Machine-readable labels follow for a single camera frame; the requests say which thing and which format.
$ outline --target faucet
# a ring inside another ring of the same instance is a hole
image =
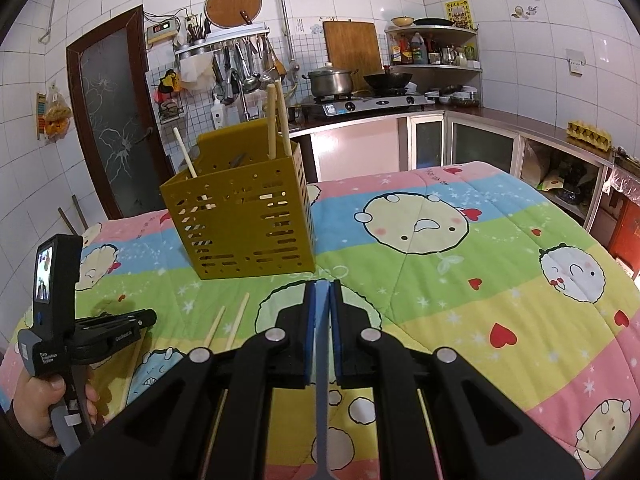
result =
[[[226,88],[225,88],[225,100],[223,101],[225,104],[229,105],[234,102],[234,91],[233,91],[233,81],[238,84],[238,88],[240,89],[240,104],[242,107],[242,115],[240,116],[240,122],[245,123],[251,119],[251,115],[249,115],[249,111],[246,106],[246,99],[244,98],[244,92],[242,92],[242,80],[240,79],[240,75],[238,70],[235,68],[230,68],[226,73]]]

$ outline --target yellow bowl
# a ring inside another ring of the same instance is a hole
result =
[[[396,27],[408,27],[414,22],[414,19],[409,18],[408,16],[398,16],[397,18],[393,18],[391,22]]]

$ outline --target glass cabinet door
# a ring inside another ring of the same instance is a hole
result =
[[[442,166],[442,141],[442,117],[413,120],[411,124],[411,169]]]
[[[454,164],[480,160],[511,173],[514,139],[466,124],[453,124]]]

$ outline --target sleeve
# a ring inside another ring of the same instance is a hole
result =
[[[64,458],[60,448],[45,446],[27,435],[18,424],[11,407],[0,410],[0,478],[52,480]]]

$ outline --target yellow poster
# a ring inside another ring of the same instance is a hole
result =
[[[474,28],[474,20],[471,18],[469,0],[454,0],[444,4],[447,9],[447,17],[453,22],[454,27]]]

